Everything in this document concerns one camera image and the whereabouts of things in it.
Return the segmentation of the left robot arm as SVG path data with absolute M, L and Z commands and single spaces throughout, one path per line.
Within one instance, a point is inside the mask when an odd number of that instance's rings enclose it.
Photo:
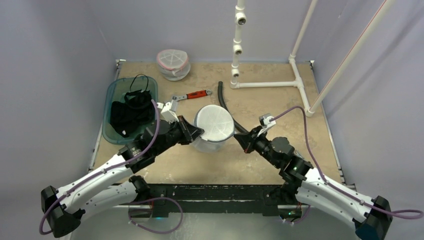
M 73 232 L 83 220 L 105 209 L 135 202 L 142 205 L 156 196 L 142 176 L 135 174 L 153 164 L 169 148 L 189 145 L 204 130 L 190 124 L 182 115 L 177 121 L 160 120 L 145 128 L 134 141 L 127 143 L 110 160 L 82 178 L 59 188 L 48 186 L 41 191 L 44 222 L 50 233 L 61 238 Z

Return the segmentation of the white mesh laundry bag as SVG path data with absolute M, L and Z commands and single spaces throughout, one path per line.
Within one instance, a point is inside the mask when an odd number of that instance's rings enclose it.
M 194 125 L 204 130 L 193 142 L 194 148 L 202 153 L 219 151 L 235 133 L 231 114 L 219 105 L 206 105 L 195 115 Z

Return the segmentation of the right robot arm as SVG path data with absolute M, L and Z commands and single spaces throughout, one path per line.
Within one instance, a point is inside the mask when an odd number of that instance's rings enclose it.
M 354 229 L 361 240 L 385 239 L 393 221 L 385 213 L 390 210 L 387 199 L 363 195 L 320 175 L 317 167 L 296 155 L 286 137 L 268 140 L 265 134 L 258 133 L 256 127 L 251 132 L 237 133 L 234 138 L 246 154 L 257 152 L 279 170 L 284 184 L 278 194 L 284 202 L 300 202 L 326 212 Z

